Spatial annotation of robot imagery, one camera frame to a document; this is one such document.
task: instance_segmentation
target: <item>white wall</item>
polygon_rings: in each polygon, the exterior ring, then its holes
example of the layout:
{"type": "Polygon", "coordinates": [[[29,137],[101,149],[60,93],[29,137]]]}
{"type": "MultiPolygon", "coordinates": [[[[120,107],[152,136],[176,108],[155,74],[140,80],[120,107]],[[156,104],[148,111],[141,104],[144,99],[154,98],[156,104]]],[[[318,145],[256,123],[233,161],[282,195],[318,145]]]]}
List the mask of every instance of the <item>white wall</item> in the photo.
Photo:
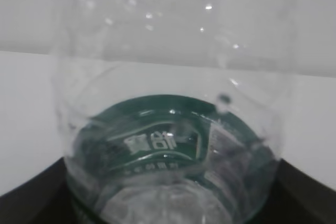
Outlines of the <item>white wall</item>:
{"type": "MultiPolygon", "coordinates": [[[[57,0],[0,0],[0,50],[47,53],[57,0]]],[[[298,61],[304,74],[336,76],[335,0],[299,0],[298,61]]]]}

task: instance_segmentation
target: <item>clear plastic bottle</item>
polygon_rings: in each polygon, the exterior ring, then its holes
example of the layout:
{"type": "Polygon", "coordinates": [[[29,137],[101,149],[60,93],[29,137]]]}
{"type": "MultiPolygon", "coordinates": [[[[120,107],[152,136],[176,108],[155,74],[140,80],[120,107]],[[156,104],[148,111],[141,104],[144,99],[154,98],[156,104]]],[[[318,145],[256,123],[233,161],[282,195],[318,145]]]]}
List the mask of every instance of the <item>clear plastic bottle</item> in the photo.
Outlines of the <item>clear plastic bottle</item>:
{"type": "Polygon", "coordinates": [[[55,94],[81,223],[242,223],[282,147],[295,0],[65,0],[55,94]]]}

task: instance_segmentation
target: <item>black base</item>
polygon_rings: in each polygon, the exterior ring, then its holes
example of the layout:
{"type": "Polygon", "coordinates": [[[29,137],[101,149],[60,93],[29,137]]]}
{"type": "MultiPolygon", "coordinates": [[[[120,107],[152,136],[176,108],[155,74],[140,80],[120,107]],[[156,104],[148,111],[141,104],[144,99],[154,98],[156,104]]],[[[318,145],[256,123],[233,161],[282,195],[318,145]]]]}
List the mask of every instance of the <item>black base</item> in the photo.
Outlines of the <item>black base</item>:
{"type": "MultiPolygon", "coordinates": [[[[59,160],[1,197],[0,223],[76,224],[64,177],[64,163],[59,160]]],[[[265,207],[249,224],[285,223],[336,223],[336,193],[283,161],[265,207]]]]}

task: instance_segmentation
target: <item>bottle bottom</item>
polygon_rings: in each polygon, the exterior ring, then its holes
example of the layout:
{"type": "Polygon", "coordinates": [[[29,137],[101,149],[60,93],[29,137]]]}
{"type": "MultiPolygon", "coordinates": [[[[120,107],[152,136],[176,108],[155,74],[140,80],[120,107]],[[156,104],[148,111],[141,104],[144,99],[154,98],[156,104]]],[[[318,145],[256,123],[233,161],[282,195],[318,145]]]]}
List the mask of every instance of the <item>bottle bottom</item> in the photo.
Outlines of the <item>bottle bottom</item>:
{"type": "Polygon", "coordinates": [[[219,224],[231,217],[214,194],[193,181],[121,190],[100,217],[117,224],[219,224]]]}

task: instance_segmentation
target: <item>bottle label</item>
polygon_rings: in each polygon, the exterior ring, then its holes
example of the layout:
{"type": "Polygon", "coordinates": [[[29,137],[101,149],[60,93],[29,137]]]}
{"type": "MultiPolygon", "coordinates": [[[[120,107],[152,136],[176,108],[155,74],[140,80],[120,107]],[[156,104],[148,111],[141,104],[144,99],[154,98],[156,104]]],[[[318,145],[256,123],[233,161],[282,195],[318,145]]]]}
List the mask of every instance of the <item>bottle label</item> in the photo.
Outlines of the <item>bottle label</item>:
{"type": "MultiPolygon", "coordinates": [[[[208,167],[189,179],[233,211],[253,163],[249,148],[257,144],[262,147],[243,121],[231,113],[219,115],[204,101],[155,95],[122,102],[80,131],[75,156],[67,158],[76,213],[81,223],[112,223],[106,205],[121,191],[119,179],[197,164],[208,167]]],[[[264,159],[273,159],[271,151],[264,159]]]]}

